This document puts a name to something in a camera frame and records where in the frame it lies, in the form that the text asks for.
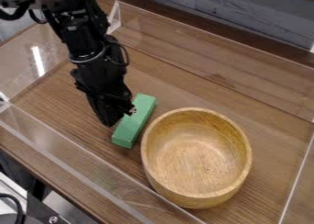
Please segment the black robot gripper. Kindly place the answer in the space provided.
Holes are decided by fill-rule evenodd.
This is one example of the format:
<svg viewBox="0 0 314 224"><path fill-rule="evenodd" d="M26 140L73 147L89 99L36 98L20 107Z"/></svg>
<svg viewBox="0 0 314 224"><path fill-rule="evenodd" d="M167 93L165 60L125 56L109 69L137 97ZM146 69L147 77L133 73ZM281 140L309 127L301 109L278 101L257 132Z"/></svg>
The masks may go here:
<svg viewBox="0 0 314 224"><path fill-rule="evenodd" d="M77 87L87 95L87 100L99 121L113 127L125 115L131 115L133 93L125 82L129 55L126 48L110 44L101 57L83 62L71 72Z"/></svg>

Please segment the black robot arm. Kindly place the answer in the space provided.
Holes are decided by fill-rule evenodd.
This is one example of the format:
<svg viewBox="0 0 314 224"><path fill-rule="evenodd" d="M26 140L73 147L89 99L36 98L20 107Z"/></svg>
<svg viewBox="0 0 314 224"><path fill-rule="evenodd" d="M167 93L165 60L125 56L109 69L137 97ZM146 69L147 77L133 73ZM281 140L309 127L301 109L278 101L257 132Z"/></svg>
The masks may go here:
<svg viewBox="0 0 314 224"><path fill-rule="evenodd" d="M110 21L98 0L0 0L0 19L30 16L51 26L67 45L77 68L70 74L85 92L103 125L111 127L133 113L133 93L125 82L130 58L127 49L109 34Z"/></svg>

